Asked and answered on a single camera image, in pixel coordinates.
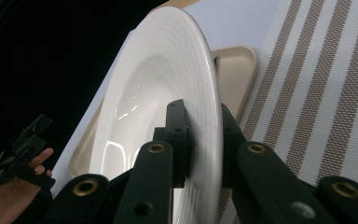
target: white plate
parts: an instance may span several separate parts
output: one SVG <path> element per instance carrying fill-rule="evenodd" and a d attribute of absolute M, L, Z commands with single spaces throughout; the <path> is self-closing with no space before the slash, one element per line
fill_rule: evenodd
<path fill-rule="evenodd" d="M 115 178 L 164 127 L 166 105 L 183 99 L 194 139 L 190 177 L 175 190 L 174 223 L 216 223 L 222 116 L 210 49 L 184 10 L 162 7 L 136 27 L 117 59 L 99 117 L 89 172 Z"/>

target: gray stripe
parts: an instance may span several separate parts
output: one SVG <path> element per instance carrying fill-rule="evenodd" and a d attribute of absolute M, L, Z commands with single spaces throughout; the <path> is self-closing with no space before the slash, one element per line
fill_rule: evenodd
<path fill-rule="evenodd" d="M 255 98 L 255 103 L 252 107 L 249 118 L 246 121 L 246 125 L 243 130 L 243 134 L 248 140 L 251 140 L 254 135 L 255 127 L 260 118 L 261 111 L 269 94 L 272 80 L 274 79 L 279 64 L 281 62 L 283 51 L 286 47 L 287 39 L 289 38 L 300 5 L 301 0 L 293 0 L 287 12 L 286 18 L 284 19 L 283 27 L 278 36 L 278 40 L 272 52 L 271 59 L 269 60 L 266 74 L 263 77 L 260 89 L 258 90 L 257 96 Z"/>
<path fill-rule="evenodd" d="M 231 197 L 231 189 L 222 189 L 220 194 L 220 208 L 219 208 L 219 223 L 222 220 L 222 216 L 225 213 L 226 206 L 229 198 Z"/>
<path fill-rule="evenodd" d="M 345 79 L 334 117 L 332 131 L 324 152 L 318 181 L 323 176 L 339 175 L 345 151 L 351 136 L 358 106 L 358 36 L 351 57 L 351 64 Z"/>
<path fill-rule="evenodd" d="M 305 58 L 307 56 L 310 41 L 315 30 L 316 23 L 322 11 L 324 0 L 312 1 L 310 11 L 307 15 L 304 27 L 298 40 L 293 60 L 290 63 L 289 71 L 283 83 L 283 87 L 274 108 L 271 122 L 269 123 L 264 143 L 275 148 L 276 142 L 281 132 L 284 117 L 292 100 L 293 92 Z"/>
<path fill-rule="evenodd" d="M 310 140 L 313 124 L 319 105 L 324 95 L 324 88 L 336 57 L 339 39 L 342 35 L 345 20 L 351 7 L 350 1 L 338 1 L 329 24 L 324 45 L 312 81 L 307 94 L 304 106 L 301 111 L 296 133 L 290 146 L 286 164 L 293 173 L 298 175 L 301 163 L 304 160 L 305 151 Z"/>
<path fill-rule="evenodd" d="M 240 218 L 238 217 L 238 215 L 235 216 L 233 224 L 241 224 L 241 221 L 240 221 Z"/>

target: striped tablecloth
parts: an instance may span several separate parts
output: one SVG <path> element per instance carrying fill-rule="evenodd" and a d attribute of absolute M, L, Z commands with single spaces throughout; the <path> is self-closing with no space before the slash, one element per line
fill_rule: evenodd
<path fill-rule="evenodd" d="M 257 52 L 246 139 L 314 186 L 327 175 L 358 182 L 358 1 L 281 1 Z M 222 189 L 220 223 L 240 223 L 230 195 Z"/>

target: black bracket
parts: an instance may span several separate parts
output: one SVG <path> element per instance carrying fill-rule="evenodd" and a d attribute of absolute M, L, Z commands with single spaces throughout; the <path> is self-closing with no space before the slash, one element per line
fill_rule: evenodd
<path fill-rule="evenodd" d="M 248 142 L 225 105 L 222 188 L 242 223 L 358 223 L 358 184 L 340 176 L 310 186 L 262 143 Z M 172 189 L 188 175 L 191 127 L 182 100 L 167 105 L 128 172 L 108 181 L 86 174 L 57 195 L 41 223 L 172 223 Z"/>

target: screw hole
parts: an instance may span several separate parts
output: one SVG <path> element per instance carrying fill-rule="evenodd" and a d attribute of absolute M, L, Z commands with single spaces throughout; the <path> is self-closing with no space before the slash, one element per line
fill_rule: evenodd
<path fill-rule="evenodd" d="M 333 190 L 346 198 L 355 199 L 358 197 L 358 189 L 347 182 L 336 182 L 332 184 Z"/>
<path fill-rule="evenodd" d="M 313 208 L 303 202 L 293 202 L 292 210 L 299 216 L 304 218 L 315 218 L 316 214 Z"/>
<path fill-rule="evenodd" d="M 250 144 L 248 146 L 248 149 L 249 149 L 249 151 L 254 152 L 254 153 L 263 153 L 266 151 L 266 149 L 259 144 Z"/>
<path fill-rule="evenodd" d="M 74 194 L 83 197 L 93 193 L 98 188 L 98 181 L 94 178 L 85 179 L 77 183 L 74 187 Z"/>
<path fill-rule="evenodd" d="M 159 153 L 165 150 L 165 146 L 160 145 L 160 144 L 155 144 L 152 145 L 148 148 L 149 152 L 153 152 L 153 153 Z"/>
<path fill-rule="evenodd" d="M 138 217 L 148 216 L 153 210 L 153 206 L 151 203 L 144 202 L 138 203 L 133 210 Z"/>

